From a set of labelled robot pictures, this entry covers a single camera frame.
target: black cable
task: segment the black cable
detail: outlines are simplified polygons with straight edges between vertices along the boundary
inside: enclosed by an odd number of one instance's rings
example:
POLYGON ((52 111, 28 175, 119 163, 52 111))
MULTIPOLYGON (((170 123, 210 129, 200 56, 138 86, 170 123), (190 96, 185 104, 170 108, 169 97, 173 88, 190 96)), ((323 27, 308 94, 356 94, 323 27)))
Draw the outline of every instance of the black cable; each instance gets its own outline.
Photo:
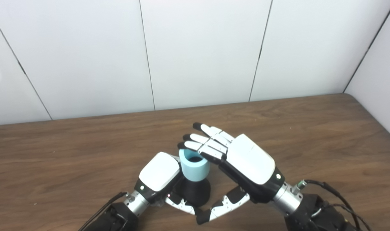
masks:
MULTIPOLYGON (((332 186, 327 184, 326 182, 320 182, 317 180, 304 180, 308 184, 316 184, 319 185, 320 187, 324 188, 325 190, 329 191, 332 193, 334 196, 337 196, 343 203, 346 205, 348 209, 354 212, 353 208, 350 206, 349 202, 337 191, 335 190, 332 186)), ((357 219, 357 216, 352 213, 354 224, 356 225, 356 228, 360 230, 360 224, 359 220, 357 219)))
POLYGON ((341 208, 343 208, 344 210, 346 210, 347 212, 351 213, 352 215, 356 216, 357 218, 359 218, 361 220, 361 222, 363 223, 363 225, 366 227, 366 229, 368 231, 372 231, 371 227, 367 224, 367 222, 361 217, 359 216, 357 213, 355 213, 352 209, 349 209, 347 206, 344 206, 342 204, 330 204, 326 207, 335 207, 335 206, 340 206, 341 208))
POLYGON ((104 206, 101 207, 94 215, 92 215, 91 218, 88 219, 87 222, 78 230, 78 231, 83 231, 98 215, 100 215, 108 206, 110 206, 114 201, 118 200, 119 198, 125 196, 128 194, 128 192, 120 192, 114 197, 112 197, 107 203, 105 203, 104 206))

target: wood grain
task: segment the wood grain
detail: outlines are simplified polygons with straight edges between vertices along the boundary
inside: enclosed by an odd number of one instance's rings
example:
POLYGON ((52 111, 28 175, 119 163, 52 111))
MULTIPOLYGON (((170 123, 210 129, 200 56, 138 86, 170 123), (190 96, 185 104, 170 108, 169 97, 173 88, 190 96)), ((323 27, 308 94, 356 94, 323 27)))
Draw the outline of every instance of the wood grain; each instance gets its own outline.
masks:
MULTIPOLYGON (((0 126, 0 230, 77 230, 111 196, 132 190, 140 170, 193 122, 245 133, 289 183, 326 181, 375 230, 390 231, 390 134, 345 94, 0 126)), ((235 186, 216 166, 209 207, 235 186)), ((317 186, 319 193, 338 202, 317 186)), ((270 205, 247 203, 198 226, 170 206, 149 208, 140 231, 286 230, 270 205)))

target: light blue cup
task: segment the light blue cup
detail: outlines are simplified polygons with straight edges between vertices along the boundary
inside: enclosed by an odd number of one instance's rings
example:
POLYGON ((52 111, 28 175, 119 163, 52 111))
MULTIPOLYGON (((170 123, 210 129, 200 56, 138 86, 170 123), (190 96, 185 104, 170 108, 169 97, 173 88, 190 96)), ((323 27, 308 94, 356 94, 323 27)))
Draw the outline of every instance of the light blue cup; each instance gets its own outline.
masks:
POLYGON ((209 174, 209 161, 203 158, 199 153, 189 149, 179 149, 180 165, 183 175, 190 181, 201 181, 209 174), (201 158, 201 161, 191 162, 193 157, 201 158))

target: white wall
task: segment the white wall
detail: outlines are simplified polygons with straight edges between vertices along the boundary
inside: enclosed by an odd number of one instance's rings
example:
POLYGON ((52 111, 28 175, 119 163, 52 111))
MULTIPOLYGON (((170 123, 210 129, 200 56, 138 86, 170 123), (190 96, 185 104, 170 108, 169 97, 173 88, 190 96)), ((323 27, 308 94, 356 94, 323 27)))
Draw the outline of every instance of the white wall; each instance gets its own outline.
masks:
POLYGON ((342 93, 390 0, 274 0, 251 101, 342 93))
POLYGON ((345 92, 390 133, 390 15, 345 92))
POLYGON ((0 124, 342 92, 389 9, 390 0, 3 0, 0 28, 28 79, 0 39, 0 124))
POLYGON ((3 0, 0 28, 53 119, 154 109, 139 0, 3 0))
POLYGON ((155 108, 249 100, 270 0, 141 0, 155 108))
POLYGON ((0 32, 0 124, 50 120, 0 32))

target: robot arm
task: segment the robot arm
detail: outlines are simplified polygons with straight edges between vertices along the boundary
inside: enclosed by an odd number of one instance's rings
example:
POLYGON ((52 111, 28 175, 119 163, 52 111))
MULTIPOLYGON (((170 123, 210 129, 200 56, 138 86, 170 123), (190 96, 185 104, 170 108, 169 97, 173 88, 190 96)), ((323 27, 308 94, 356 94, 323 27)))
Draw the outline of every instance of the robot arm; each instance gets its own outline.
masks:
POLYGON ((197 134, 185 135, 185 141, 178 144, 179 148, 197 151, 205 159, 217 164, 219 169, 245 192, 244 197, 252 202, 275 202, 275 206, 284 214, 291 214, 297 209, 302 195, 300 193, 294 195, 286 190, 291 186, 285 182, 273 158, 246 135, 233 138, 216 127, 200 123, 195 123, 193 127, 208 137, 197 134))
POLYGON ((120 193, 111 199, 100 216, 101 210, 94 215, 79 231, 133 231, 138 225, 139 216, 148 206, 162 206, 165 202, 190 214, 197 214, 194 208, 183 198, 173 192, 173 188, 182 178, 179 157, 165 152, 158 153, 141 170, 133 193, 120 193), (126 196, 124 202, 112 203, 121 196, 126 196))
POLYGON ((193 128, 206 137, 184 135, 184 142, 178 147, 197 151, 239 185, 211 209, 197 215, 198 224, 231 212, 250 199, 254 203, 271 203, 285 217, 289 231, 360 230, 357 219, 357 228, 354 228, 318 195, 300 193, 305 181, 296 186, 288 184, 272 157, 246 135, 233 138, 216 127, 200 123, 194 123, 193 128))

